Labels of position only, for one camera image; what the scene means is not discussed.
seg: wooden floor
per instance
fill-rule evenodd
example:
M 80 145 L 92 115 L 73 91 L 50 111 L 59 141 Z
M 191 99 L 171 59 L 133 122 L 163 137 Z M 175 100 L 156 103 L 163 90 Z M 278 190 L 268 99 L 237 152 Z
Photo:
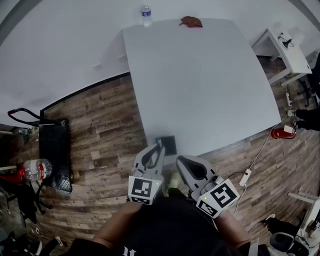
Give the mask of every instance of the wooden floor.
M 281 70 L 282 64 L 274 67 L 266 59 L 260 62 L 268 76 Z M 288 109 L 286 89 L 279 83 L 272 86 L 280 115 Z M 289 90 L 293 109 L 304 109 L 302 88 L 298 82 Z M 71 164 L 74 175 L 73 191 L 64 194 L 52 188 L 43 189 L 43 200 L 54 208 L 45 215 L 37 213 L 42 239 L 46 242 L 59 235 L 70 245 L 75 238 L 90 239 L 99 227 L 126 201 L 128 175 L 138 152 L 146 146 L 139 109 L 130 76 L 108 82 L 69 98 L 45 112 L 49 119 L 68 118 L 71 134 Z M 283 122 L 291 124 L 293 118 Z M 209 160 L 223 177 L 234 172 L 243 172 L 250 166 L 267 138 L 269 129 L 235 144 L 206 153 L 201 157 Z M 23 163 L 38 158 L 37 136 L 26 145 L 20 137 L 5 138 L 1 148 L 6 149 L 0 166 Z M 254 164 L 247 182 L 236 218 L 249 230 L 258 221 L 270 214 L 296 223 L 297 215 L 308 207 L 301 201 L 287 196 L 288 192 L 317 195 L 320 187 L 320 134 L 316 131 L 298 130 L 295 139 L 272 139 Z M 241 174 L 231 179 L 237 184 Z M 236 186 L 239 193 L 242 189 Z M 19 224 L 17 202 L 11 202 L 8 215 L 3 196 L 0 196 L 2 224 Z M 36 226 L 27 222 L 27 233 Z M 258 224 L 250 235 L 267 243 L 270 235 Z

